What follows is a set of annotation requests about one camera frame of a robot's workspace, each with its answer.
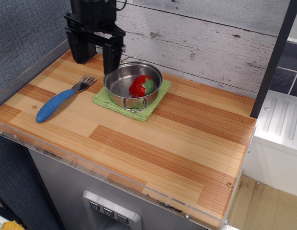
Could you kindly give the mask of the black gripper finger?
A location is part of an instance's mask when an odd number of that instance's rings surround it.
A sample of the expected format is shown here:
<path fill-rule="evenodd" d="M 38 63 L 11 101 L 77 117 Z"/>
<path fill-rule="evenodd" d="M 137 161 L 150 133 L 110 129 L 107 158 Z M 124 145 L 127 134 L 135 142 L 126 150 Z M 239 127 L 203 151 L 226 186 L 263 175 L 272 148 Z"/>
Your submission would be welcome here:
<path fill-rule="evenodd" d="M 109 74 L 118 68 L 122 54 L 122 43 L 105 43 L 103 45 L 104 74 Z"/>
<path fill-rule="evenodd" d="M 66 33 L 73 58 L 78 64 L 85 64 L 96 54 L 96 45 L 90 43 L 83 33 Z"/>

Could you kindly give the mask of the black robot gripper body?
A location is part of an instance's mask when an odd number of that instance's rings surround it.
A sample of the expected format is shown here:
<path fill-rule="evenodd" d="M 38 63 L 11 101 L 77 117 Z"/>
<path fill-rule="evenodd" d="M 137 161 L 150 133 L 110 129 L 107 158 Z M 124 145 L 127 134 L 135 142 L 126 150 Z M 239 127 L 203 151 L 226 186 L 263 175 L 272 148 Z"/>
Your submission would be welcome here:
<path fill-rule="evenodd" d="M 117 7 L 115 0 L 81 0 L 80 2 L 80 20 L 85 26 L 86 32 L 92 32 L 94 35 L 87 35 L 90 43 L 102 47 L 105 43 L 122 43 L 124 47 L 125 31 L 119 28 L 116 22 L 116 13 L 124 9 Z"/>

